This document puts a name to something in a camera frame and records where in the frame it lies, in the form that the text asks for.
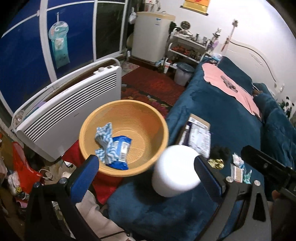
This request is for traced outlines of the person's right hand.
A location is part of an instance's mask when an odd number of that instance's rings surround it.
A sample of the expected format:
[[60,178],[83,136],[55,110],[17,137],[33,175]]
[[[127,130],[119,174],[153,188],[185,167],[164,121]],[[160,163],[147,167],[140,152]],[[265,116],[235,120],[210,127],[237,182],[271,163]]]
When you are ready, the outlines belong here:
[[283,195],[281,193],[279,193],[278,191],[273,190],[272,198],[274,201],[276,201],[277,199],[283,199]]

